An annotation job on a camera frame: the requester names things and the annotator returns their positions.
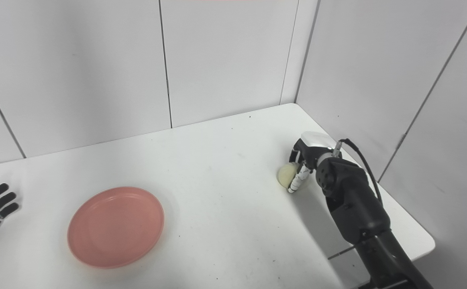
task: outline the white table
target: white table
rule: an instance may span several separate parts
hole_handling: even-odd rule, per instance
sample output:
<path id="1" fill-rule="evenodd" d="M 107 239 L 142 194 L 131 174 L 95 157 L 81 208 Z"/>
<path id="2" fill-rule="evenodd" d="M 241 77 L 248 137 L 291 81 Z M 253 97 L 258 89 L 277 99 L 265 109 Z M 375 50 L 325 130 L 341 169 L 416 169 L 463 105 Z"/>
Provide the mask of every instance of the white table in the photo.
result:
<path id="1" fill-rule="evenodd" d="M 349 244 L 314 178 L 291 195 L 275 177 L 306 130 L 324 132 L 286 104 L 0 164 L 0 181 L 22 199 L 0 227 L 0 288 L 354 287 L 367 272 L 354 251 L 327 260 Z M 94 194 L 122 185 L 160 200 L 160 240 L 126 267 L 81 264 L 66 242 L 72 215 Z M 433 250 L 433 238 L 381 192 L 407 254 Z"/>

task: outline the robotic arm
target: robotic arm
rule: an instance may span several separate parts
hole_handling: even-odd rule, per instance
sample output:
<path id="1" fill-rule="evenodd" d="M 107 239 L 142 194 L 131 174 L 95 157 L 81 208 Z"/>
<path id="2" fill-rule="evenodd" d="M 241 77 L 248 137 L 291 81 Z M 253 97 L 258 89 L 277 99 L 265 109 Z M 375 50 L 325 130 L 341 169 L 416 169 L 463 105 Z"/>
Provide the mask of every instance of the robotic arm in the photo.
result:
<path id="1" fill-rule="evenodd" d="M 379 191 L 377 197 L 369 186 L 365 171 L 342 159 L 340 148 L 343 142 L 352 144 L 349 139 L 344 139 L 334 148 L 325 147 L 321 145 L 324 141 L 320 134 L 303 133 L 294 145 L 290 163 L 279 172 L 280 183 L 288 192 L 296 192 L 307 176 L 316 170 L 316 181 L 322 188 L 336 226 L 343 238 L 354 245 L 371 275 L 369 284 L 360 289 L 433 289 L 392 234 L 390 218 L 382 206 Z"/>

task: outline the black cable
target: black cable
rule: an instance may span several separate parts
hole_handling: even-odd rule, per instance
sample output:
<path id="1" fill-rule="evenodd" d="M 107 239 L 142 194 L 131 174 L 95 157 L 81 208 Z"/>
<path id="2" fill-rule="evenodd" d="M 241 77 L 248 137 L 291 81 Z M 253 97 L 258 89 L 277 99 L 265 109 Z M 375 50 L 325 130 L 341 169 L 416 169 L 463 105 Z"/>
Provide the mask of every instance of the black cable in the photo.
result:
<path id="1" fill-rule="evenodd" d="M 369 167 L 369 164 L 365 160 L 365 157 L 363 156 L 362 152 L 360 149 L 351 141 L 351 139 L 348 138 L 343 138 L 339 141 L 342 141 L 346 145 L 350 146 L 355 152 L 357 152 L 358 156 L 362 159 L 362 163 L 367 170 L 367 173 L 369 174 L 369 177 L 371 178 L 371 181 L 373 182 L 374 186 L 374 191 L 376 192 L 376 197 L 378 198 L 378 201 L 380 201 L 381 205 L 383 206 L 383 201 L 381 200 L 381 194 L 380 194 L 380 189 L 378 188 L 378 183 L 376 182 L 376 179 L 374 178 L 373 172 L 371 171 L 371 168 Z"/>

